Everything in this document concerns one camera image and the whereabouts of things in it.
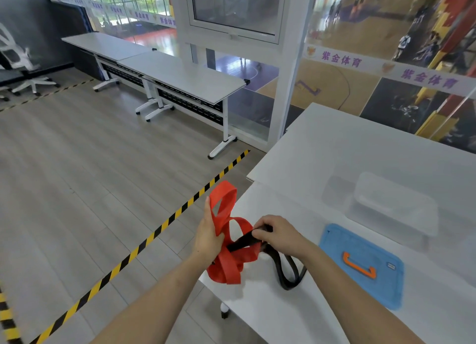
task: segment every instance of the forearm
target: forearm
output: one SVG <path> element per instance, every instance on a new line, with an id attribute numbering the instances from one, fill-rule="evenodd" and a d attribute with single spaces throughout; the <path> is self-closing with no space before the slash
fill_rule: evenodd
<path id="1" fill-rule="evenodd" d="M 351 344 L 424 344 L 311 242 L 301 261 L 311 273 Z"/>
<path id="2" fill-rule="evenodd" d="M 165 343 L 207 260 L 192 254 L 122 311 L 91 344 Z"/>

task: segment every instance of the yellow and black hazard tape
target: yellow and black hazard tape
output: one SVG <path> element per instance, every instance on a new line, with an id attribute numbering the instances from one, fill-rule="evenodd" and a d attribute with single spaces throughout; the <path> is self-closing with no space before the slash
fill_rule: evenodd
<path id="1" fill-rule="evenodd" d="M 90 80 L 83 81 L 83 82 L 81 82 L 81 83 L 76 83 L 76 84 L 74 84 L 74 85 L 72 85 L 72 86 L 64 87 L 64 88 L 61 88 L 61 89 L 59 89 L 59 90 L 56 90 L 56 91 L 53 91 L 53 92 L 50 92 L 50 93 L 47 93 L 47 94 L 42 94 L 41 96 L 32 98 L 31 100 L 24 100 L 23 102 L 15 103 L 15 104 L 13 104 L 13 105 L 11 105 L 11 106 L 2 107 L 2 108 L 0 108 L 0 112 L 9 110 L 10 108 L 13 108 L 13 107 L 21 106 L 22 104 L 25 104 L 25 103 L 33 102 L 34 100 L 39 100 L 40 98 L 43 98 L 43 97 L 51 96 L 52 94 L 57 94 L 58 92 L 63 92 L 63 91 L 66 91 L 66 90 L 68 90 L 68 89 L 70 89 L 70 88 L 78 87 L 78 86 L 80 86 L 80 85 L 82 85 L 82 84 L 86 84 L 86 83 L 93 82 L 93 81 L 94 81 L 94 78 L 91 78 Z"/>
<path id="2" fill-rule="evenodd" d="M 240 162 L 247 154 L 249 150 L 244 151 L 241 155 L 239 155 L 232 163 L 230 163 L 225 169 L 216 175 L 211 181 L 206 184 L 204 187 L 200 189 L 193 197 L 184 203 L 177 211 L 175 211 L 170 217 L 165 220 L 165 222 L 157 228 L 150 236 L 145 239 L 143 242 L 140 243 L 138 247 L 135 248 L 127 257 L 122 260 L 117 266 L 112 269 L 106 276 L 104 276 L 101 280 L 99 280 L 91 290 L 89 290 L 86 294 L 83 295 L 81 299 L 79 299 L 71 309 L 65 312 L 62 316 L 60 316 L 54 323 L 52 323 L 48 329 L 46 329 L 43 333 L 38 335 L 30 344 L 41 344 L 44 342 L 48 337 L 50 337 L 56 330 L 58 330 L 64 323 L 70 319 L 74 313 L 79 311 L 88 301 L 90 301 L 98 292 L 101 290 L 107 283 L 109 283 L 114 277 L 121 272 L 132 260 L 134 260 L 137 255 L 144 250 L 162 231 L 164 231 L 167 226 L 169 226 L 174 220 L 176 220 L 183 212 L 191 207 L 193 203 L 199 199 L 206 191 L 210 189 L 219 179 L 221 179 L 225 174 L 235 167 L 238 162 Z"/>
<path id="3" fill-rule="evenodd" d="M 13 315 L 0 288 L 0 324 L 8 344 L 23 344 Z"/>

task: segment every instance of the hand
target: hand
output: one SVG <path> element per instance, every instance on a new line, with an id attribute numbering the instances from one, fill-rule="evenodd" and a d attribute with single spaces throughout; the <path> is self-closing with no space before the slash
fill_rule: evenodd
<path id="1" fill-rule="evenodd" d="M 306 252 L 306 248 L 310 244 L 313 245 L 308 239 L 301 235 L 288 220 L 281 216 L 263 216 L 258 220 L 253 229 L 263 226 L 265 223 L 273 227 L 273 232 L 253 230 L 253 237 L 266 241 L 284 255 L 291 255 L 301 259 Z"/>
<path id="2" fill-rule="evenodd" d="M 224 233 L 221 233 L 219 236 L 215 234 L 215 224 L 213 224 L 211 218 L 210 197 L 207 197 L 205 208 L 203 209 L 203 218 L 200 221 L 195 236 L 193 254 L 200 256 L 204 260 L 206 267 L 208 267 L 218 256 L 224 239 Z"/>

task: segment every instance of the logo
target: logo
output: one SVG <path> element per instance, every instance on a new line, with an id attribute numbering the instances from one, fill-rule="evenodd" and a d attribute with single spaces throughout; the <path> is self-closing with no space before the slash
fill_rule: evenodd
<path id="1" fill-rule="evenodd" d="M 307 55 L 309 57 L 314 57 L 314 55 L 316 54 L 316 47 L 314 46 L 307 46 Z"/>
<path id="2" fill-rule="evenodd" d="M 382 72 L 384 74 L 390 73 L 394 68 L 395 68 L 395 64 L 392 64 L 392 63 L 382 64 Z"/>

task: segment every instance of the left hand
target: left hand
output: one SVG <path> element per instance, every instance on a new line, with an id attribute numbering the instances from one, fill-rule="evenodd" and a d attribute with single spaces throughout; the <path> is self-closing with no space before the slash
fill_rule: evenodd
<path id="1" fill-rule="evenodd" d="M 203 209 L 203 218 L 200 221 L 195 236 L 193 254 L 202 257 L 208 267 L 221 251 L 224 239 L 224 233 L 221 233 L 219 236 L 215 234 L 215 224 L 213 224 L 211 218 L 210 197 L 207 197 L 205 208 Z"/>

